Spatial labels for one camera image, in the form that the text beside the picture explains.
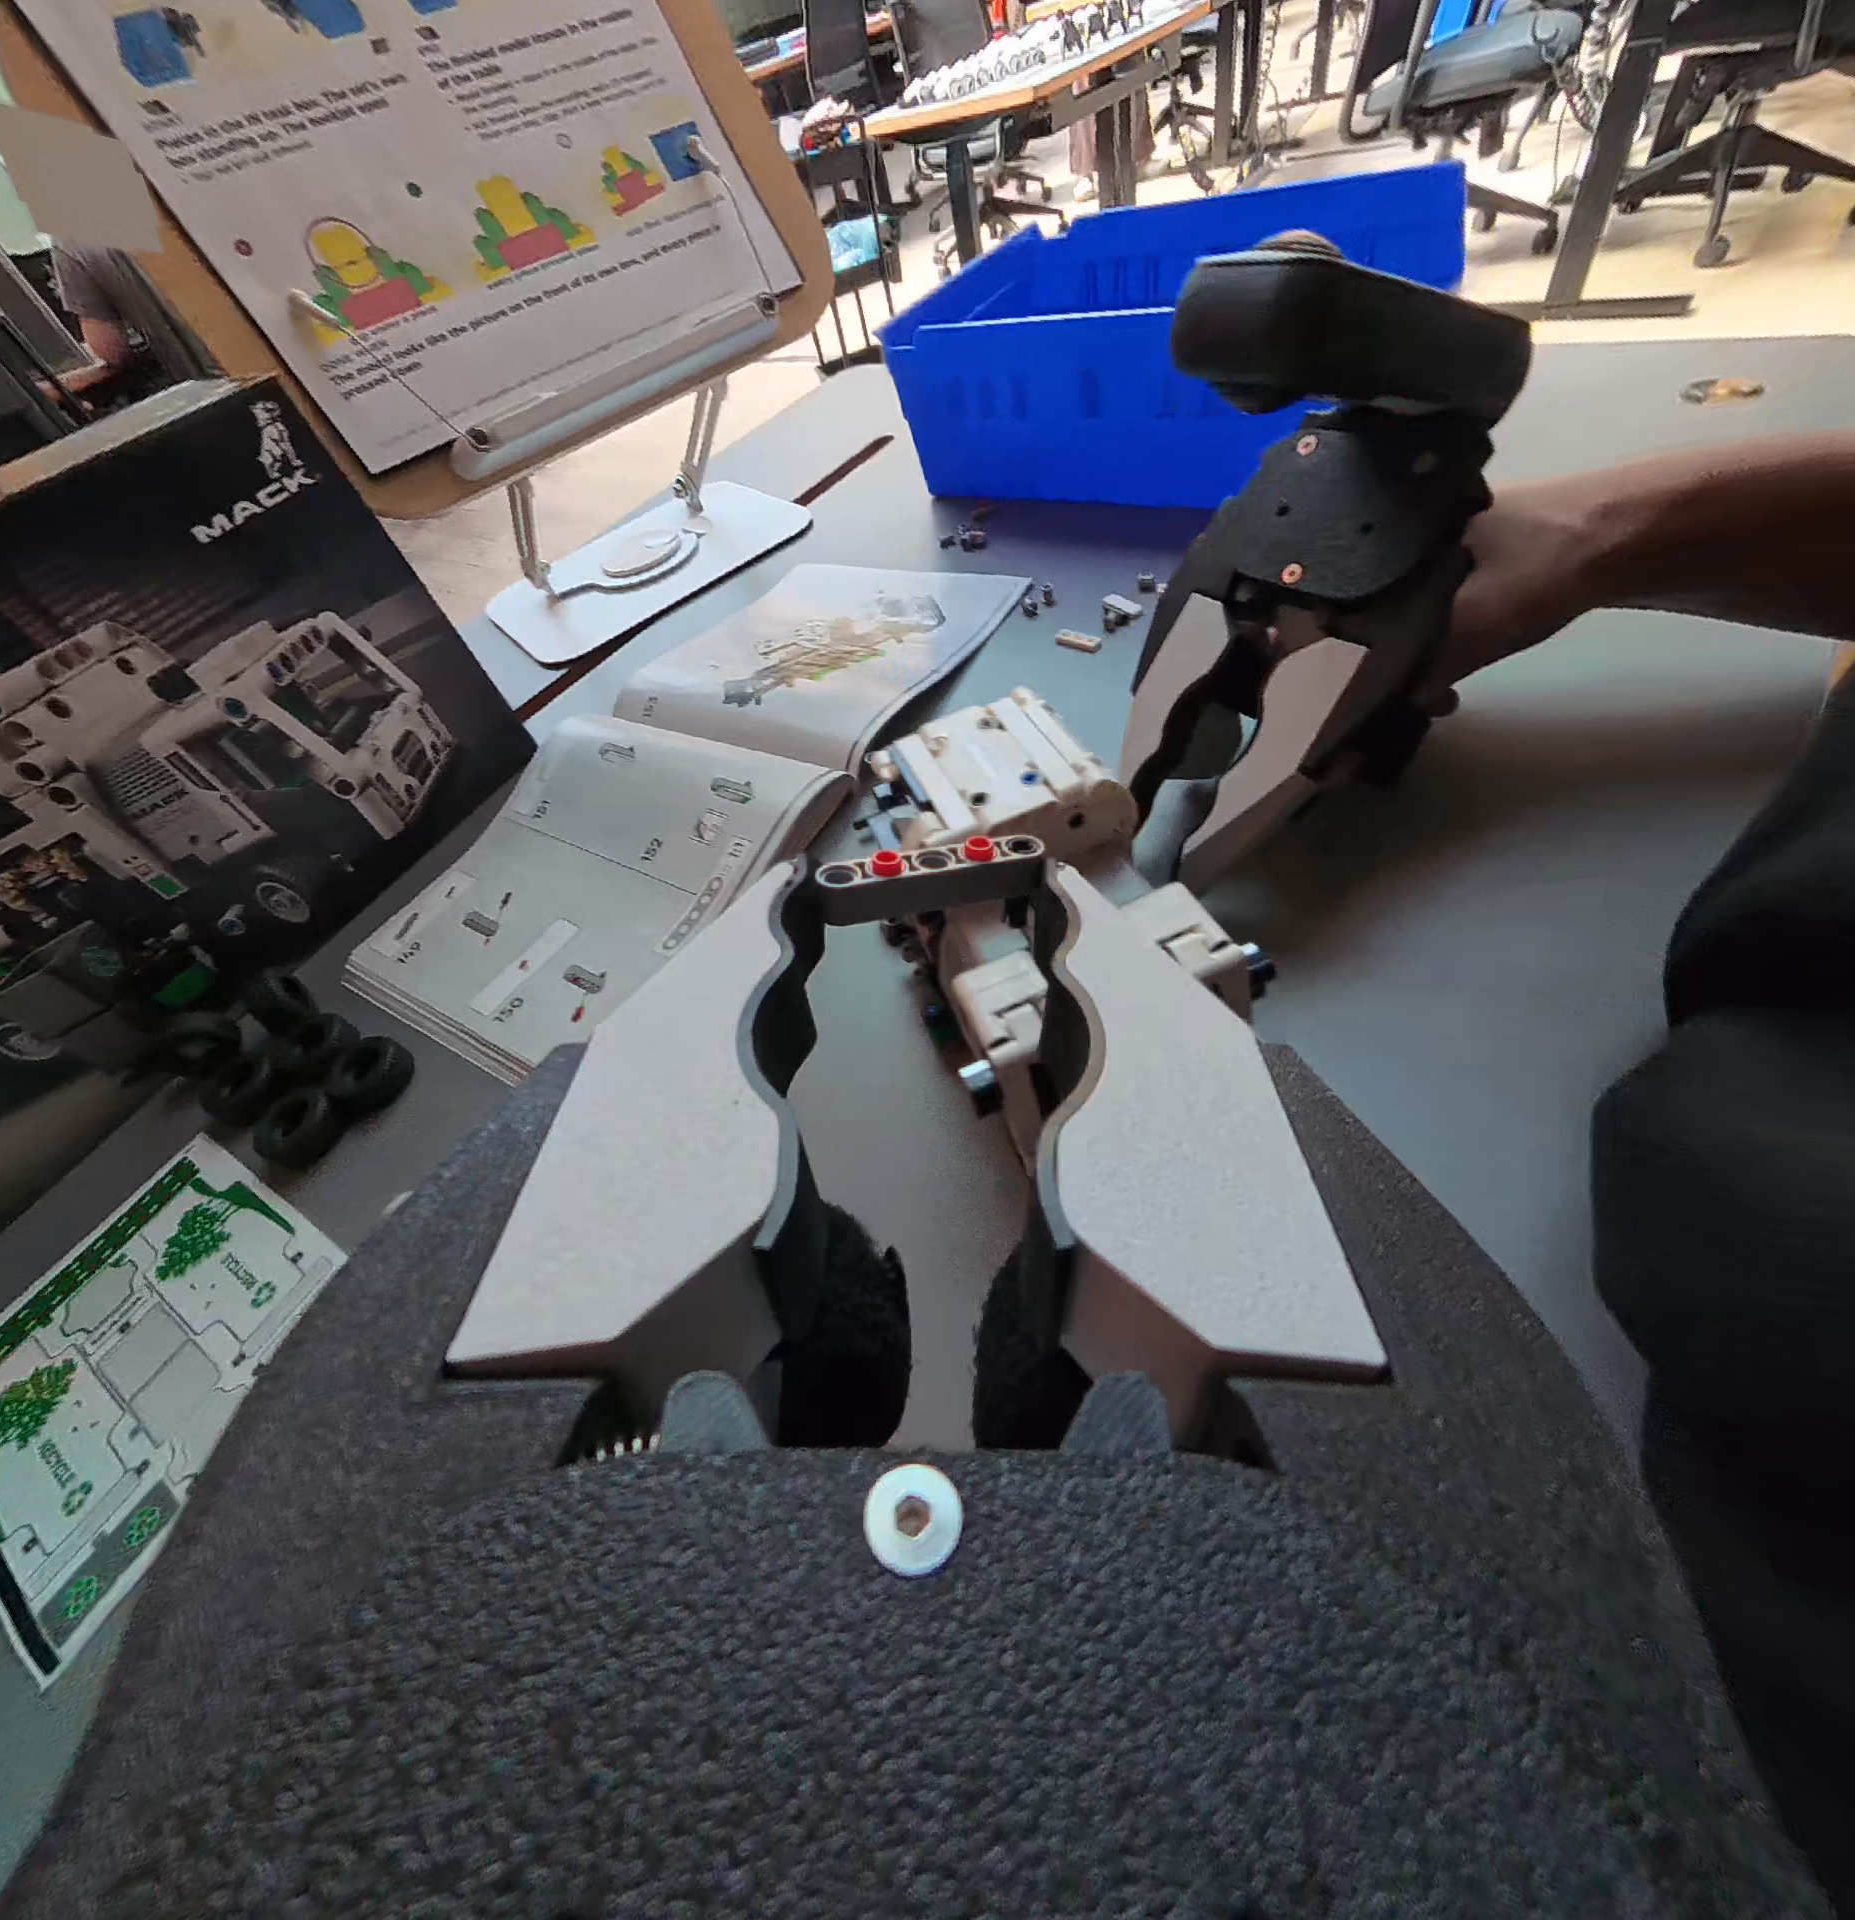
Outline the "blue plastic bin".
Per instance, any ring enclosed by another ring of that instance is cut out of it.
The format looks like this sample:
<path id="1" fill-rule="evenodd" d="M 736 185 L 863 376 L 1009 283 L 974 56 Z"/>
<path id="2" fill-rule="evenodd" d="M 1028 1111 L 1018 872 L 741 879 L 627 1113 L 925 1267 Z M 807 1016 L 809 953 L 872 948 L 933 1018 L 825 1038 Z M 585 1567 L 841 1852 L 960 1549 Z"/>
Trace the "blue plastic bin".
<path id="1" fill-rule="evenodd" d="M 1209 253 L 1306 228 L 1361 268 L 1445 292 L 1466 263 L 1460 160 L 1102 210 L 995 244 L 883 327 L 931 492 L 1213 507 L 1303 407 L 1244 415 L 1180 373 L 1170 318 Z"/>

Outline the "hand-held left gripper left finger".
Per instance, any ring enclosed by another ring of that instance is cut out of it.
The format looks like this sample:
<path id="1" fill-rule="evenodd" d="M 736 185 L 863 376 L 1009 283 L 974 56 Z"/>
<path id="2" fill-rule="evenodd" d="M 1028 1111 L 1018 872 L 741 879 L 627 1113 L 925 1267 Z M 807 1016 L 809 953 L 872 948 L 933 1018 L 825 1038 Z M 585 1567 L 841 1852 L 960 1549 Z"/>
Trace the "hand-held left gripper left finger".
<path id="1" fill-rule="evenodd" d="M 810 864 L 773 866 L 585 1045 L 445 1356 L 457 1378 L 762 1370 L 817 1306 L 788 1092 L 817 1042 Z"/>

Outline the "background desk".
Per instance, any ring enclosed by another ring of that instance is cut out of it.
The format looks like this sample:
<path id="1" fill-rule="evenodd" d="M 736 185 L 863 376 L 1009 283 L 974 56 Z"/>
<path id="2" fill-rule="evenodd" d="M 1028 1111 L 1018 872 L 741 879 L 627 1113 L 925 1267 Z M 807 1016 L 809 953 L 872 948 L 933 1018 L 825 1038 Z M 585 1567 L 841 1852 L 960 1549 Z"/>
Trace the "background desk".
<path id="1" fill-rule="evenodd" d="M 895 142 L 965 156 L 974 130 L 1024 121 L 1052 132 L 1089 124 L 1093 179 L 1102 210 L 1132 208 L 1143 176 L 1139 127 L 1150 126 L 1150 89 L 1169 84 L 1197 39 L 1210 38 L 1210 142 L 1232 154 L 1245 27 L 1259 5 L 1031 5 L 1023 25 L 974 50 L 931 46 L 927 5 L 886 5 L 883 25 L 902 52 L 903 86 L 895 104 L 851 99 L 847 78 L 810 79 L 815 104 L 782 117 L 788 153 L 837 137 L 871 145 Z"/>

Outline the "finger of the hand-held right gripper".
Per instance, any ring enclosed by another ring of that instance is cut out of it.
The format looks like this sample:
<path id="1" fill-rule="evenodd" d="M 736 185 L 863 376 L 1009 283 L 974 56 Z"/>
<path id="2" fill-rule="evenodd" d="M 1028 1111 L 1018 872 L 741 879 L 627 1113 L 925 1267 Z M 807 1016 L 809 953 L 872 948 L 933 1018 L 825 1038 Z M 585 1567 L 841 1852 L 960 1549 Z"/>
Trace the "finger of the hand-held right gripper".
<path id="1" fill-rule="evenodd" d="M 1181 883 L 1195 893 L 1218 883 L 1323 790 L 1326 777 L 1303 764 L 1366 658 L 1355 641 L 1320 637 L 1276 662 L 1251 739 L 1228 770 L 1195 782 L 1207 807 L 1180 841 Z"/>
<path id="2" fill-rule="evenodd" d="M 1197 589 L 1159 598 L 1136 670 L 1121 780 L 1136 799 L 1133 864 L 1180 874 L 1241 758 L 1267 676 L 1267 622 Z"/>

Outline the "open instruction booklet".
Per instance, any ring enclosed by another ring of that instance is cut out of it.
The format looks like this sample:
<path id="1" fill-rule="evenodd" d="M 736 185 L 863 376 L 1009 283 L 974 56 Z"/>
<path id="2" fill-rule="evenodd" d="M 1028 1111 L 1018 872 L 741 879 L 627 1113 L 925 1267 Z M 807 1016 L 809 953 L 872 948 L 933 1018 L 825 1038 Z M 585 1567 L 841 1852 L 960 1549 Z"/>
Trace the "open instruction booklet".
<path id="1" fill-rule="evenodd" d="M 581 1042 L 854 795 L 875 739 L 1034 589 L 803 564 L 567 715 L 343 984 L 508 1083 Z"/>

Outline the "black office chair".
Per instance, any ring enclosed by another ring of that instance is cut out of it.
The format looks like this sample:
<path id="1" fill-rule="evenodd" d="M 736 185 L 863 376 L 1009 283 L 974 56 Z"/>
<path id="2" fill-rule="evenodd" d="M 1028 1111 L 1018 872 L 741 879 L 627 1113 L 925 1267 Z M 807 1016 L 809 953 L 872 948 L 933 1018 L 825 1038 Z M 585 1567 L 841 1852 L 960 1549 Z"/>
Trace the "black office chair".
<path id="1" fill-rule="evenodd" d="M 1647 201 L 1708 198 L 1708 228 L 1695 251 L 1702 272 L 1727 263 L 1727 205 L 1769 175 L 1801 195 L 1818 179 L 1854 185 L 1855 164 L 1783 134 L 1760 121 L 1760 101 L 1784 84 L 1821 72 L 1855 82 L 1855 3 L 1695 3 L 1679 5 L 1665 46 L 1683 61 L 1668 93 L 1651 159 L 1622 179 L 1615 210 Z M 1855 228 L 1855 204 L 1849 212 Z"/>
<path id="2" fill-rule="evenodd" d="M 1515 167 L 1526 127 L 1508 132 L 1519 99 L 1526 126 L 1550 105 L 1592 130 L 1609 86 L 1615 5 L 1373 3 L 1355 52 L 1339 134 L 1349 145 L 1379 137 L 1430 143 L 1440 156 L 1473 137 L 1483 159 Z"/>

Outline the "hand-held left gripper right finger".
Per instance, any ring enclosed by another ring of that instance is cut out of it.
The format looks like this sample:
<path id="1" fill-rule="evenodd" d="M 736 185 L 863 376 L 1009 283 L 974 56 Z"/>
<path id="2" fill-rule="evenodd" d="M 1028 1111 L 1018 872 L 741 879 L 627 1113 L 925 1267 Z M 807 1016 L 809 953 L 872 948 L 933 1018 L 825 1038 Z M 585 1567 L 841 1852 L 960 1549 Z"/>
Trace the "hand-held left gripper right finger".
<path id="1" fill-rule="evenodd" d="M 1029 1255 L 1060 1352 L 1157 1390 L 1373 1382 L 1390 1352 L 1251 1020 L 1053 861 Z"/>

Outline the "grey lego beam with red pins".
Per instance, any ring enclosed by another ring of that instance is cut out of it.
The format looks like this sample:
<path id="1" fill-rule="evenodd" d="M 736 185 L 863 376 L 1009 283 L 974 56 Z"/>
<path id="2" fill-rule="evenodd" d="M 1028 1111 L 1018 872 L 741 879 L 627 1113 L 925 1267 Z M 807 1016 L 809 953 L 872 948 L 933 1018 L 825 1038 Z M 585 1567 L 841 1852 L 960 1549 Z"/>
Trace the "grey lego beam with red pins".
<path id="1" fill-rule="evenodd" d="M 1034 834 L 973 834 L 956 844 L 828 860 L 803 886 L 815 896 L 822 923 L 860 926 L 1028 900 L 1045 871 L 1047 849 Z"/>

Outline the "dark lego set box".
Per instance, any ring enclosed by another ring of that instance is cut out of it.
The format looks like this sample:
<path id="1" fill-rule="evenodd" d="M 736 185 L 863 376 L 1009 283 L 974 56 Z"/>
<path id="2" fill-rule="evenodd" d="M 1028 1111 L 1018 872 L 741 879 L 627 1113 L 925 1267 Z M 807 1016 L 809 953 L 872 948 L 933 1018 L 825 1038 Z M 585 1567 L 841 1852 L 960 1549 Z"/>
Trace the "dark lego set box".
<path id="1" fill-rule="evenodd" d="M 278 380 L 0 471 L 0 1235 L 533 742 Z"/>

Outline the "person's right forearm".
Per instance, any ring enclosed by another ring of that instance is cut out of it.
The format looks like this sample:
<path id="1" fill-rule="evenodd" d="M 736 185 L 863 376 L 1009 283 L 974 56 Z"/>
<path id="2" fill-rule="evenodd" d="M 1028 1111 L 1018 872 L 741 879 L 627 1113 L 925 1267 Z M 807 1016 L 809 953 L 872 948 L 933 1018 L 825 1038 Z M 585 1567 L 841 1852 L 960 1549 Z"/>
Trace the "person's right forearm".
<path id="1" fill-rule="evenodd" d="M 1588 611 L 1855 641 L 1855 430 L 1615 465 L 1585 538 Z"/>

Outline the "scattered small lego pieces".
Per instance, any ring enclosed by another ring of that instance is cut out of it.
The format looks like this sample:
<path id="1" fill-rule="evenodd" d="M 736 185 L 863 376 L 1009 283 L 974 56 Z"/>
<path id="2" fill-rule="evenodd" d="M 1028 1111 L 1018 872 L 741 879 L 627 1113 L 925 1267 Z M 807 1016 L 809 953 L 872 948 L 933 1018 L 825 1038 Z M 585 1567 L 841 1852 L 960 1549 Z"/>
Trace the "scattered small lego pieces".
<path id="1" fill-rule="evenodd" d="M 1133 637 L 1150 618 L 1197 520 L 1189 507 L 1076 501 L 933 503 L 945 564 L 1024 576 L 1009 594 L 1002 639 L 1058 629 Z"/>

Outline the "person's right hand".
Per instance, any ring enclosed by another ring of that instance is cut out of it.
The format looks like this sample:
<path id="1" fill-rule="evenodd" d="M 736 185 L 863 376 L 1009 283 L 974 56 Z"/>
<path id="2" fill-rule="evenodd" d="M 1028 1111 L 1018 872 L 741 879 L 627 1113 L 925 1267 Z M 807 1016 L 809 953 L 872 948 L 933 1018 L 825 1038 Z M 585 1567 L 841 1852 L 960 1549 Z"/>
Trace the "person's right hand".
<path id="1" fill-rule="evenodd" d="M 1606 603 L 1626 531 L 1599 475 L 1557 475 L 1498 492 L 1463 545 L 1469 569 L 1415 704 L 1445 717 L 1473 674 L 1524 653 Z"/>

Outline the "green tree sticker sheet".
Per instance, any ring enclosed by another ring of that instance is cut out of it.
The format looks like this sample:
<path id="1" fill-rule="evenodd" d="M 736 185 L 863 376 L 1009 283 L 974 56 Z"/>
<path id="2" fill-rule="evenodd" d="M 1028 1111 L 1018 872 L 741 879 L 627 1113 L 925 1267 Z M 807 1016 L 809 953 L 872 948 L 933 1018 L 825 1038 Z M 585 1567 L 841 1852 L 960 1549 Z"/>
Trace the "green tree sticker sheet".
<path id="1" fill-rule="evenodd" d="M 347 1255 L 200 1136 L 0 1316 L 0 1623 L 38 1691 L 165 1547 Z"/>

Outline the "pile of black tyres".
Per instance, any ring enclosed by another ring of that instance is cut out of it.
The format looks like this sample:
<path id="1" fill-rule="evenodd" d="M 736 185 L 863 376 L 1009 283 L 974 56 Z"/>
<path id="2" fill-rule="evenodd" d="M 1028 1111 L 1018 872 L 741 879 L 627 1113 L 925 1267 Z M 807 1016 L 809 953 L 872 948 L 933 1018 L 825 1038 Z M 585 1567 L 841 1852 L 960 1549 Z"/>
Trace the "pile of black tyres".
<path id="1" fill-rule="evenodd" d="M 194 1090 L 206 1118 L 250 1133 L 278 1168 L 326 1159 L 414 1083 L 414 1054 L 327 1011 L 297 971 L 254 971 L 231 1011 L 188 1011 L 139 1051 L 137 1069 Z"/>

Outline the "white lego truck model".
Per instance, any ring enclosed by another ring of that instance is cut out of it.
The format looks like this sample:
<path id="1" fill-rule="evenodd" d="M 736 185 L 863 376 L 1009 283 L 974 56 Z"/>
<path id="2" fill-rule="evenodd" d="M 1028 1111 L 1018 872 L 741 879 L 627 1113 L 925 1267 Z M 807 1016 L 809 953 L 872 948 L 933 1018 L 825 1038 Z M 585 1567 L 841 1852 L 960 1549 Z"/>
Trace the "white lego truck model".
<path id="1" fill-rule="evenodd" d="M 1138 812 L 1129 788 L 1031 690 L 895 738 L 871 756 L 871 777 L 881 808 L 871 832 L 881 845 L 934 864 L 976 838 L 1037 839 L 1244 1018 L 1274 981 L 1273 958 L 1224 932 L 1189 886 L 1143 877 L 1132 860 Z M 883 932 L 931 996 L 931 1037 L 963 1042 L 960 1077 L 976 1109 L 1002 1113 L 1020 1162 L 1031 1166 L 1043 1119 L 1037 1049 L 1045 985 L 1023 907 L 987 902 L 892 918 Z"/>

